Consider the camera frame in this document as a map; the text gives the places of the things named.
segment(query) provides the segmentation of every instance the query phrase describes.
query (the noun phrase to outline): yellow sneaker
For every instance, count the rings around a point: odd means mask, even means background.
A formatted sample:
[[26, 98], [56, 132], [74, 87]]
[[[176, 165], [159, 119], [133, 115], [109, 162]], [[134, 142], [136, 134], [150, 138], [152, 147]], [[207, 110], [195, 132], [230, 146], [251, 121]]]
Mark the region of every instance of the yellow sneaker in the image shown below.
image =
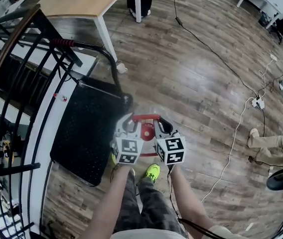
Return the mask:
[[159, 174], [160, 174], [160, 166], [157, 164], [152, 164], [149, 166], [149, 168], [147, 168], [144, 177], [150, 177], [155, 183], [155, 181], [159, 177]]
[[115, 157], [115, 155], [112, 152], [111, 152], [111, 156], [112, 156], [112, 161], [113, 161], [114, 165], [117, 165], [116, 157]]

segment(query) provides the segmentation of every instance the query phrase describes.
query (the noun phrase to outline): black platform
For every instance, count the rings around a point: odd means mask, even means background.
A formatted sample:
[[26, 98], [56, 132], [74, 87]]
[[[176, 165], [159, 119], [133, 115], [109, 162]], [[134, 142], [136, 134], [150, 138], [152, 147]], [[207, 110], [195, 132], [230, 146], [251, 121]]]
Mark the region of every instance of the black platform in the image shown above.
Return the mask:
[[[117, 95], [114, 84], [86, 79], [85, 83]], [[110, 155], [116, 122], [128, 113], [133, 99], [118, 98], [77, 86], [67, 105], [51, 150], [53, 161], [96, 186]]]

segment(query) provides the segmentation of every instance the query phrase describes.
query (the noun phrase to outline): shoe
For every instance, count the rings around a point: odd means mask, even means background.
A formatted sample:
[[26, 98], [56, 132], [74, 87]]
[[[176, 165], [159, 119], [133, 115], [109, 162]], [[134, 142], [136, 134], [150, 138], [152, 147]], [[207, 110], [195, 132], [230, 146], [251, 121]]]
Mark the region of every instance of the shoe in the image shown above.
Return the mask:
[[252, 137], [259, 137], [260, 136], [259, 132], [256, 128], [251, 129], [249, 135], [252, 136]]
[[[115, 166], [117, 166], [117, 163], [116, 163], [116, 157], [113, 153], [111, 153], [111, 156], [112, 156], [112, 161], [114, 163]], [[133, 172], [133, 175], [135, 176], [135, 170], [131, 167], [131, 171]]]
[[281, 81], [279, 81], [279, 88], [280, 88], [281, 91], [283, 90], [283, 85], [282, 85]]
[[130, 13], [133, 15], [134, 18], [136, 18], [136, 13], [130, 8]]
[[158, 176], [160, 174], [160, 166], [157, 164], [152, 164], [147, 168], [145, 176], [144, 177], [150, 177], [153, 182], [157, 180]]

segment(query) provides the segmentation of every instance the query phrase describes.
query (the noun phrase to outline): power strip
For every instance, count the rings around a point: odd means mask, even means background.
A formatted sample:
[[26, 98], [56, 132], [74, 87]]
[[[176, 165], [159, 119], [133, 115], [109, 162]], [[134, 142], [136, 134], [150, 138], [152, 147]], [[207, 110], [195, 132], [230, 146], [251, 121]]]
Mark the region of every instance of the power strip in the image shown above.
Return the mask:
[[259, 97], [253, 98], [253, 100], [251, 101], [251, 104], [253, 107], [258, 106], [262, 110], [265, 108], [265, 102]]

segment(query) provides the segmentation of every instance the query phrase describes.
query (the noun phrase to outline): camouflage pants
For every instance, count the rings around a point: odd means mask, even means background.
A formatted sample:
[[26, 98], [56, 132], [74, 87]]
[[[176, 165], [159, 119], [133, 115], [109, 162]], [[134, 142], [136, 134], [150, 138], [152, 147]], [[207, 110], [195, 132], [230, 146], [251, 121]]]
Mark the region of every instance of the camouflage pants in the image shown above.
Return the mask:
[[138, 189], [143, 205], [141, 213], [136, 200], [135, 177], [130, 171], [114, 232], [159, 229], [173, 231], [186, 238], [186, 234], [177, 220], [177, 215], [167, 205], [163, 194], [154, 188], [152, 180], [149, 177], [141, 179]]

